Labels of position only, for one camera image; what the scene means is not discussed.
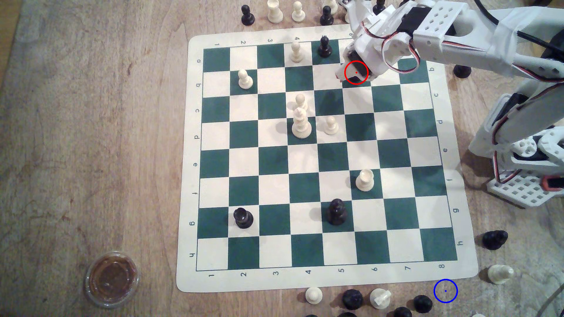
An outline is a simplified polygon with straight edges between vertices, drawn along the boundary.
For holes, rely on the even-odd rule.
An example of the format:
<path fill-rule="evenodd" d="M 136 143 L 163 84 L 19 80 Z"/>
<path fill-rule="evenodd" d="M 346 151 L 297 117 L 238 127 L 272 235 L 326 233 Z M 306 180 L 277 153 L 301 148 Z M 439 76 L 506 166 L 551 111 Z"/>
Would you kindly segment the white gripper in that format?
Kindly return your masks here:
<path fill-rule="evenodd" d="M 385 70 L 398 70 L 394 65 L 404 56 L 414 57 L 416 64 L 412 70 L 418 69 L 419 55 L 413 48 L 412 35 L 398 30 L 402 18 L 416 7 L 416 2 L 408 2 L 397 9 L 390 6 L 375 15 L 369 2 L 351 2 L 350 26 L 354 41 L 340 48 L 338 79 L 343 82 L 354 76 L 354 66 L 349 65 L 349 53 L 353 49 L 369 68 L 367 81 L 373 81 Z"/>

